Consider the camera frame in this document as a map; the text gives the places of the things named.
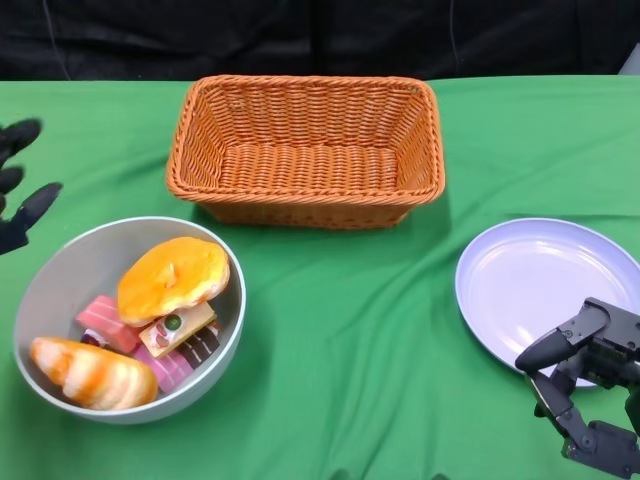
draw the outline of black background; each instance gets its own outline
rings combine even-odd
[[[74,80],[617,73],[639,0],[47,0]],[[458,54],[456,66],[450,39]],[[0,79],[63,79],[42,0],[0,1]]]

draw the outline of empty plate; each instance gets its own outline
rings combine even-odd
[[[587,297],[638,313],[640,266],[588,228],[545,218],[514,220],[467,246],[456,270],[456,296],[478,340],[515,370],[517,356],[575,316]],[[578,380],[578,386],[588,385]]]

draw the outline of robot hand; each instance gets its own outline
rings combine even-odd
[[[640,473],[640,316],[594,298],[516,359],[546,416],[565,438],[562,455],[620,478]],[[558,363],[551,378],[540,369]],[[569,398],[578,378],[629,390],[625,410],[634,432],[601,421],[586,425]]]
[[[7,128],[0,127],[0,215],[6,206],[5,195],[22,181],[21,167],[3,168],[5,162],[38,138],[42,127],[38,120],[24,120]],[[44,215],[57,198],[62,185],[50,183],[31,194],[11,220],[0,217],[0,255],[29,243],[27,230]]]

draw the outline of green cloth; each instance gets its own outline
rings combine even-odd
[[[172,197],[167,152],[186,83],[5,83],[0,120],[41,116],[10,208],[65,184],[0,257],[0,469],[11,480],[602,479],[560,456],[534,398],[466,327],[453,288],[468,242],[522,216],[564,218],[640,258],[637,77],[434,81],[447,190],[384,231],[219,225]],[[65,242],[125,217],[195,219],[237,253],[248,286],[240,345],[199,402],[115,427],[46,404],[22,380],[21,295]],[[622,389],[580,391],[587,420],[630,428]]]

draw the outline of toy bread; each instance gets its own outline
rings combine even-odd
[[[215,318],[216,314],[207,302],[179,308],[145,328],[140,332],[140,339],[151,355],[161,358]]]
[[[123,410],[153,401],[158,383],[142,362],[94,345],[39,337],[31,359],[65,397],[92,410]]]
[[[191,237],[161,243],[120,280],[120,319],[143,327],[178,308],[211,300],[227,286],[229,273],[227,253],[216,243]]]

